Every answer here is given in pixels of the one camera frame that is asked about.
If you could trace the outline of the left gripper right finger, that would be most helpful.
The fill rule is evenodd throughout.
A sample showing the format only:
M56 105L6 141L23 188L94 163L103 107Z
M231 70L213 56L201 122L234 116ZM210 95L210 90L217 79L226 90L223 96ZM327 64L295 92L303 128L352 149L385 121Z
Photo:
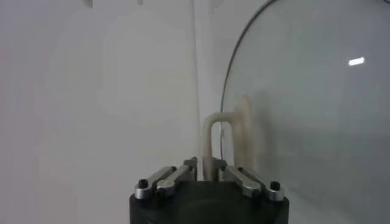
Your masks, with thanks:
M228 166L223 159L213 158L213 180L235 183L241 189L241 193L249 198L263 195L269 201L283 201L285 197L279 182L266 184L251 170Z

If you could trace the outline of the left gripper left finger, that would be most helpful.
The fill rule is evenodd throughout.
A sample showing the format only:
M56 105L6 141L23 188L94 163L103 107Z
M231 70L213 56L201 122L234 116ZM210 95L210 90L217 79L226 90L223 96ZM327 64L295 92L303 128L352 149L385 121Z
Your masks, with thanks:
M196 181L197 158L184 160L180 167L166 166L148 178L140 179L134 187L134 196L139 200L147 200L158 191L165 197L172 196L181 182Z

